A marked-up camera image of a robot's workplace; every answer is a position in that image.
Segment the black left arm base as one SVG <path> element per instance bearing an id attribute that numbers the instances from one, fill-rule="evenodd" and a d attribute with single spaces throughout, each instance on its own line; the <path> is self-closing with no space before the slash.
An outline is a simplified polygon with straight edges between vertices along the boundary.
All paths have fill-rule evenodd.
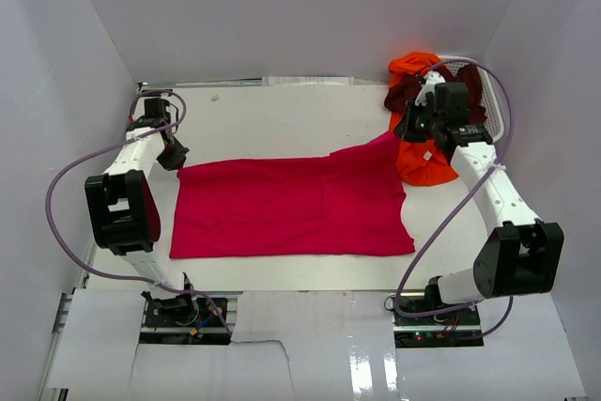
<path id="1" fill-rule="evenodd" d="M 212 306 L 205 298 L 178 296 L 171 300 L 152 300 L 149 292 L 142 293 L 146 301 L 139 342 L 144 345 L 227 346 L 229 332 L 234 329 L 237 312 L 236 297 L 213 298 Z"/>

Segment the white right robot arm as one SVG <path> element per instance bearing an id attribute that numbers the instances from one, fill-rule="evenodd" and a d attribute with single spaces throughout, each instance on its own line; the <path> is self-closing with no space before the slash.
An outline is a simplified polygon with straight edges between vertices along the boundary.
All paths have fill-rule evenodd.
<path id="1" fill-rule="evenodd" d="M 425 82 L 407 103 L 394 130 L 409 142 L 433 140 L 477 206 L 488 237 L 473 264 L 432 278 L 421 301 L 393 300 L 404 317 L 443 325 L 458 310 L 488 299 L 548 293 L 554 286 L 564 233 L 528 207 L 507 176 L 492 137 L 470 123 L 469 92 L 462 83 Z"/>

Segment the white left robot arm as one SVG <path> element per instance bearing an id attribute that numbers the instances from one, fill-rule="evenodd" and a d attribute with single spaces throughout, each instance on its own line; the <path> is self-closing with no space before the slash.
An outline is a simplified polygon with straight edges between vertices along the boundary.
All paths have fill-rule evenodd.
<path id="1" fill-rule="evenodd" d="M 126 137 L 133 142 L 119 150 L 102 174 L 87 178 L 85 197 L 97 245 L 149 280 L 143 296 L 159 315 L 187 325 L 196 319 L 199 304 L 189 293 L 193 286 L 188 276 L 171 270 L 168 258 L 155 248 L 162 227 L 148 176 L 154 164 L 166 171 L 181 169 L 189 149 L 172 131 L 142 136 L 177 120 L 172 107 L 158 94 L 146 95 L 144 113 L 126 129 Z"/>

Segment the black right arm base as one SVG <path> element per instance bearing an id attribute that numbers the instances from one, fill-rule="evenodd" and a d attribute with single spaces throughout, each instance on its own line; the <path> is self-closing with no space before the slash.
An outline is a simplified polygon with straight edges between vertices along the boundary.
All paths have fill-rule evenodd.
<path id="1" fill-rule="evenodd" d="M 442 316 L 404 317 L 393 309 L 393 295 L 384 301 L 393 315 L 393 336 L 397 349 L 482 347 L 481 318 L 476 307 Z"/>

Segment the magenta t shirt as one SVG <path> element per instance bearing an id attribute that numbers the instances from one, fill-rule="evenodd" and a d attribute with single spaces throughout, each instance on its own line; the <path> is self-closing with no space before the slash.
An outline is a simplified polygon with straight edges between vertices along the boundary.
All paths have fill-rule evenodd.
<path id="1" fill-rule="evenodd" d="M 323 157 L 184 168 L 170 256 L 411 254 L 395 167 L 399 147 L 386 132 Z"/>

